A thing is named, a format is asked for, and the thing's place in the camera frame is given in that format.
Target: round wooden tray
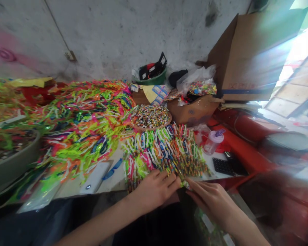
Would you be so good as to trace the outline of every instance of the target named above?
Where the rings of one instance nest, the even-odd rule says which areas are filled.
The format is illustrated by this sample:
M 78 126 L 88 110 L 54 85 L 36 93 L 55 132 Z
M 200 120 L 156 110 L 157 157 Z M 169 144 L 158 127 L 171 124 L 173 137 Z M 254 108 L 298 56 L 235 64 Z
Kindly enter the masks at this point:
M 169 119 L 167 121 L 167 123 L 165 123 L 164 125 L 162 126 L 158 126 L 158 127 L 155 127 L 155 128 L 142 128 L 142 127 L 139 127 L 139 126 L 136 126 L 133 124 L 133 122 L 131 121 L 131 125 L 139 132 L 144 132 L 144 131 L 154 131 L 156 129 L 160 129 L 160 128 L 163 128 L 163 127 L 166 127 L 167 125 L 170 125 L 171 121 L 172 121 L 172 116 L 170 114 L 170 112 L 167 112 L 168 113 L 168 116 L 169 116 Z

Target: calculator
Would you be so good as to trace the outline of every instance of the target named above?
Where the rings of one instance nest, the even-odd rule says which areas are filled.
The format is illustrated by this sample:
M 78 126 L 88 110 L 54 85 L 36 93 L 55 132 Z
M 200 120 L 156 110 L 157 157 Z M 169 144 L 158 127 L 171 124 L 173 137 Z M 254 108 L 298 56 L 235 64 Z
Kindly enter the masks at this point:
M 231 176 L 236 176 L 235 172 L 230 167 L 228 161 L 224 161 L 224 160 L 217 159 L 217 158 L 212 158 L 212 161 L 213 161 L 213 165 L 215 167 L 216 172 L 231 175 Z

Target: cardboard box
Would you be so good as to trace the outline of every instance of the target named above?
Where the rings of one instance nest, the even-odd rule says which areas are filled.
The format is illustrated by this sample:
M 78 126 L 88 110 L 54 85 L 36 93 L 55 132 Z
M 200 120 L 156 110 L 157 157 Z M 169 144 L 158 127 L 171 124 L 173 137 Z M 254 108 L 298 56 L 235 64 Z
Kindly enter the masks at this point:
M 206 95 L 184 106 L 178 106 L 178 99 L 174 99 L 168 101 L 167 108 L 172 115 L 172 121 L 175 121 L 177 124 L 197 126 L 201 123 L 207 123 L 219 103 L 223 102 L 223 99 Z
M 149 105 L 149 101 L 147 100 L 147 97 L 143 91 L 143 89 L 139 89 L 138 92 L 132 92 L 131 93 L 134 102 L 136 103 L 136 105 Z
M 236 15 L 208 55 L 225 100 L 269 100 L 308 9 Z

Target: human hand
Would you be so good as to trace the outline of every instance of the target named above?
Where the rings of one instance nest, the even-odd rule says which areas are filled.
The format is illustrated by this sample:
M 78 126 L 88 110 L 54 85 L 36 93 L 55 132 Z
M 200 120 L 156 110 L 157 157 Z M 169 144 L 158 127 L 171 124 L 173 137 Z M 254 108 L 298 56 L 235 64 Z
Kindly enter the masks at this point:
M 153 170 L 128 196 L 143 215 L 161 206 L 180 188 L 180 184 L 181 180 L 175 174 L 168 177 L 167 171 Z
M 245 245 L 249 245 L 249 238 L 244 238 L 247 237 L 246 234 L 260 234 L 255 223 L 234 203 L 220 184 L 194 182 L 190 178 L 186 178 L 186 181 L 193 190 L 187 190 L 186 193 L 225 231 L 243 241 Z

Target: gray wall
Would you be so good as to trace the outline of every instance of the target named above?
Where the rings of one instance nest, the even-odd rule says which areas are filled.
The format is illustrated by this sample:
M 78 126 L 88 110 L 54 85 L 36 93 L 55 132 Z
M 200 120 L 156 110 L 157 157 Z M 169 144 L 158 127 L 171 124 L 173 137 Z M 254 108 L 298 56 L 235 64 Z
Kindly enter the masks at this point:
M 17 58 L 10 63 L 0 58 L 0 77 L 127 79 L 132 68 L 156 62 L 161 51 L 169 63 L 195 62 L 207 56 L 237 13 L 247 11 L 250 0 L 47 0 L 47 4 L 0 0 L 0 48 Z M 77 63 L 66 60 L 68 48 Z

